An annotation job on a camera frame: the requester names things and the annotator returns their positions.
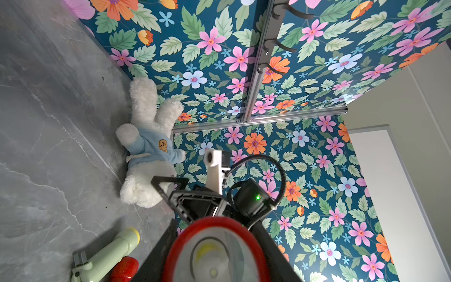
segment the red object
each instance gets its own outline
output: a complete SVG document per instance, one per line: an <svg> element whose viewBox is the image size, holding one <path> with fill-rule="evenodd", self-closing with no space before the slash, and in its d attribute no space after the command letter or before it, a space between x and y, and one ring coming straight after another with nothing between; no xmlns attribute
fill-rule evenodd
<svg viewBox="0 0 451 282"><path fill-rule="evenodd" d="M183 246L198 232L209 227L227 228L241 237L252 252L257 265L258 273L260 275L260 282L270 282L265 255L262 248L258 244L257 239L255 239L252 233L244 228L240 223L229 217L204 217L191 223L177 237L169 251L162 275L163 282L173 282L175 264L177 263L180 253L182 252Z"/></svg>
<svg viewBox="0 0 451 282"><path fill-rule="evenodd" d="M113 268L110 282L129 282L138 272L139 262L132 257L123 257Z"/></svg>

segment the red rim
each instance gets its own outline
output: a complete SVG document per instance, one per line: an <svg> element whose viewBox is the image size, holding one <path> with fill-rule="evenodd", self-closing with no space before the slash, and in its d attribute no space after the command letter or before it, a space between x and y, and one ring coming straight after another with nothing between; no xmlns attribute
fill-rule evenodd
<svg viewBox="0 0 451 282"><path fill-rule="evenodd" d="M260 282L269 282L269 271L265 255L255 237L237 221L229 217L204 217L188 226L172 245L164 266L162 281L172 282L175 264L183 246L197 233L209 227L223 227L237 234L248 245L260 275Z"/></svg>

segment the orange flower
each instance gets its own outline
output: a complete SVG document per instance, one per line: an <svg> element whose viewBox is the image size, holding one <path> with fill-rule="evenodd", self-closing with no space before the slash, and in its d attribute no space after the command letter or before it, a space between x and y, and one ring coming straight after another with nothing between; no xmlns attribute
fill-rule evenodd
<svg viewBox="0 0 451 282"><path fill-rule="evenodd" d="M414 62L416 62L419 58L423 57L424 55L426 55L427 53L429 53L430 51L434 50L435 47L438 46L438 43L432 44L430 46L424 47L421 50L421 53L414 53L410 56L407 57L407 59L405 59L404 63L400 64L399 67L400 68L406 68L407 66L413 64Z"/></svg>
<svg viewBox="0 0 451 282"><path fill-rule="evenodd" d="M106 10L106 15L116 21L121 16L128 21L134 16L130 9L138 10L138 0L91 0L91 3L99 12Z"/></svg>
<svg viewBox="0 0 451 282"><path fill-rule="evenodd" d="M318 192L315 189L311 189L310 196L312 196L314 198L318 198Z"/></svg>
<svg viewBox="0 0 451 282"><path fill-rule="evenodd" d="M340 128L338 130L338 135L342 136L341 138L343 139L343 141L345 142L350 142L349 139L349 134L348 134L348 129L346 128L346 125L343 123L340 123L340 125L338 126L338 128Z"/></svg>
<svg viewBox="0 0 451 282"><path fill-rule="evenodd" d="M284 196L287 198L289 202L297 201L298 197L301 196L301 192L299 192L301 188L296 185L296 182L287 182L285 187Z"/></svg>
<svg viewBox="0 0 451 282"><path fill-rule="evenodd" d="M151 45L153 42L153 34L152 34L152 32L150 32L148 30L143 29L140 32L138 32L138 38L146 46Z"/></svg>
<svg viewBox="0 0 451 282"><path fill-rule="evenodd" d="M285 100L283 102L278 103L276 108L279 110L280 109L286 110L287 108L292 107L294 104L295 104L294 100Z"/></svg>
<svg viewBox="0 0 451 282"><path fill-rule="evenodd" d="M160 3L168 9L175 10L179 6L177 5L177 0L160 0Z"/></svg>
<svg viewBox="0 0 451 282"><path fill-rule="evenodd" d="M189 115L187 113L182 113L178 118L179 121L188 121L190 119L191 119L191 115Z"/></svg>
<svg viewBox="0 0 451 282"><path fill-rule="evenodd" d="M393 263L393 258L391 257L390 250L387 246L387 241L385 241L385 237L382 234L378 234L376 240L380 243L376 244L376 248L379 253L382 253L382 258L386 262L391 260L391 263Z"/></svg>
<svg viewBox="0 0 451 282"><path fill-rule="evenodd" d="M248 154L260 154L263 153L266 149L266 140L263 140L263 135L257 133L251 133L251 135L246 136L246 142L244 143L244 147L247 148Z"/></svg>
<svg viewBox="0 0 451 282"><path fill-rule="evenodd" d="M281 251L281 253L282 253L283 256L285 257L286 261L287 261L287 262L290 262L290 258L288 257L288 254L284 254L285 248L282 247L282 245L278 245L277 247L279 248L279 250Z"/></svg>
<svg viewBox="0 0 451 282"><path fill-rule="evenodd" d="M368 11L373 5L372 1L365 1L357 6L351 14L351 19L354 20L362 16L366 11Z"/></svg>
<svg viewBox="0 0 451 282"><path fill-rule="evenodd" d="M272 57L271 61L269 61L269 65L273 69L286 74L288 72L288 70L290 69L290 67L287 67L290 64L290 61L288 61L288 59L283 59L281 61L281 59L282 59L282 57ZM271 80L279 80L281 78L282 78L281 74L276 74L269 68L266 68L263 83L270 83Z"/></svg>
<svg viewBox="0 0 451 282"><path fill-rule="evenodd" d="M303 207L298 207L298 208L297 208L297 211L298 211L298 215L301 217L301 216L304 215L305 209L304 209Z"/></svg>

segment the white wall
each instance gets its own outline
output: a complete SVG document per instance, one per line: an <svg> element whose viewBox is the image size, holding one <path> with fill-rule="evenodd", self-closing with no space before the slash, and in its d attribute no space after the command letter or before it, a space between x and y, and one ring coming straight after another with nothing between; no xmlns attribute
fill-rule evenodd
<svg viewBox="0 0 451 282"><path fill-rule="evenodd" d="M350 134L400 282L450 281L387 130Z"/></svg>
<svg viewBox="0 0 451 282"><path fill-rule="evenodd" d="M441 44L410 69L350 103L349 113L344 115L348 129L390 125L448 264L451 263L450 92L451 51ZM418 244L414 247L421 255L421 242Z"/></svg>

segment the embroidered bear face patch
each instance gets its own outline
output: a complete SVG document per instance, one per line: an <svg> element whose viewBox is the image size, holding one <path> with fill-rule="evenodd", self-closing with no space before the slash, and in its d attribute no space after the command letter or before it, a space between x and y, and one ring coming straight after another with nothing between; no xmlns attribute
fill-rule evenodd
<svg viewBox="0 0 451 282"><path fill-rule="evenodd" d="M168 152L168 143L167 143L167 141L166 140L164 140L164 139L161 139L159 142L158 142L158 145L159 145L159 149L160 150L162 150L163 152Z"/></svg>

